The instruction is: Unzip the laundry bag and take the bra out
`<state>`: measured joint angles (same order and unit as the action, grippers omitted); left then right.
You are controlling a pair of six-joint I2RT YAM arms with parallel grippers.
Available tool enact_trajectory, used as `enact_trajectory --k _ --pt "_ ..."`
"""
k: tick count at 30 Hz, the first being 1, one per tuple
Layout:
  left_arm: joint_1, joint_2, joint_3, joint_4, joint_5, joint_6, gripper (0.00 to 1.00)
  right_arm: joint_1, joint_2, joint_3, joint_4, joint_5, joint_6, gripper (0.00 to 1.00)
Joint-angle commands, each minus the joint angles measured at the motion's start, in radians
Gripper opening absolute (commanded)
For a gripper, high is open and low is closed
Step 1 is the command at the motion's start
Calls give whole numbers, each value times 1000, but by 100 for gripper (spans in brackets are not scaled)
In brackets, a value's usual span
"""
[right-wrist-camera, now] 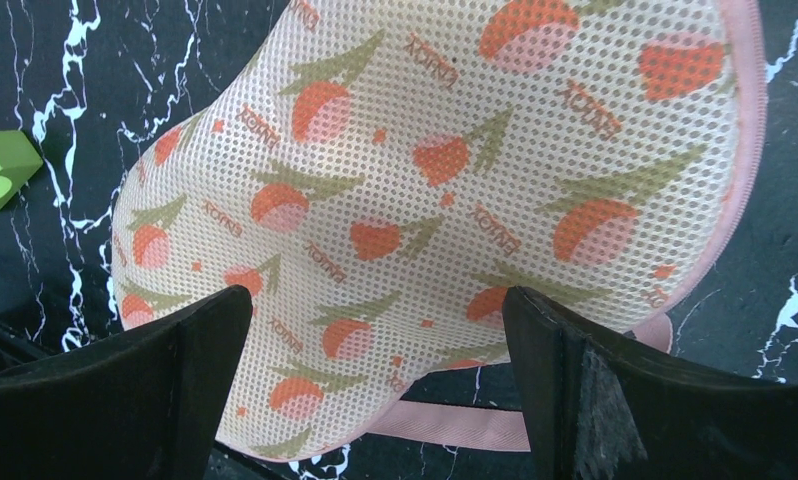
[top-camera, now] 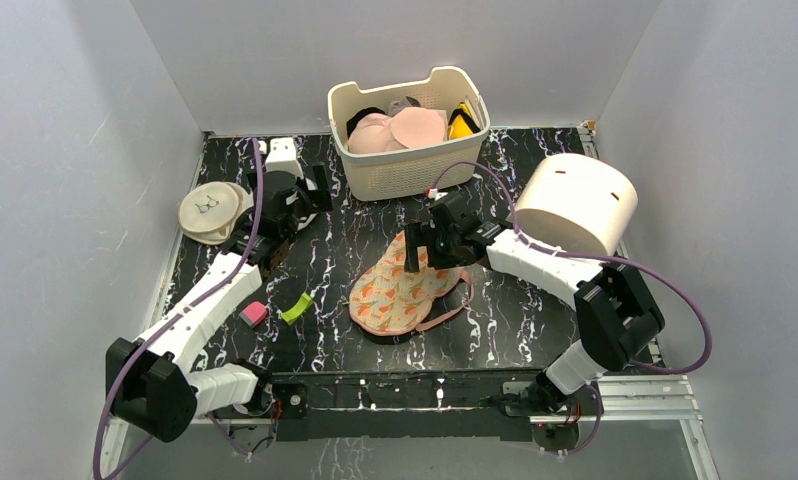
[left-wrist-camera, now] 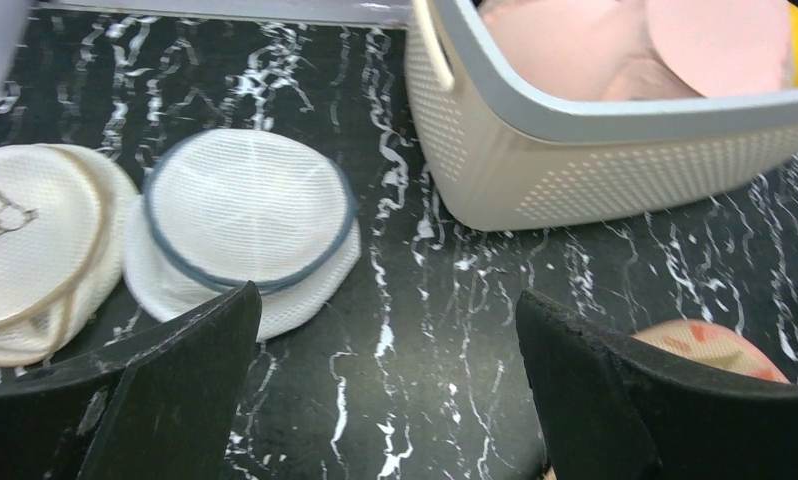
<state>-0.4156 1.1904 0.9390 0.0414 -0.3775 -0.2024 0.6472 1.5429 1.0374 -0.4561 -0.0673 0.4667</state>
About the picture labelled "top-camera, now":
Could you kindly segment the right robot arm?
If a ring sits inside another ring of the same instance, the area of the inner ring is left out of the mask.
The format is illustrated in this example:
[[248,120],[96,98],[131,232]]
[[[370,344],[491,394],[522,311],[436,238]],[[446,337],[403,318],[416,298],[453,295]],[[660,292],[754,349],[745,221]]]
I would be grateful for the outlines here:
[[574,311],[578,340],[534,380],[504,383],[500,394],[486,399],[508,416],[565,413],[579,390],[629,366],[665,326],[638,269],[619,257],[566,258],[533,249],[510,222],[482,220],[459,192],[436,200],[403,232],[408,272],[479,263],[552,294]]

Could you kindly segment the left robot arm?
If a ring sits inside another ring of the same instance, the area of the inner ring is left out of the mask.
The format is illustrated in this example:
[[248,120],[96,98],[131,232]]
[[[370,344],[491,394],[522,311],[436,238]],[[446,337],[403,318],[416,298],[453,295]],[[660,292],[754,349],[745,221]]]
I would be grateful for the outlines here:
[[108,348],[106,411],[171,442],[191,421],[237,407],[269,411],[270,376],[245,360],[195,371],[200,351],[219,327],[286,257],[297,233],[332,210],[321,164],[281,170],[269,164],[247,173],[250,187],[215,181],[188,193],[178,208],[183,231],[210,235],[220,250],[200,280],[137,339]]

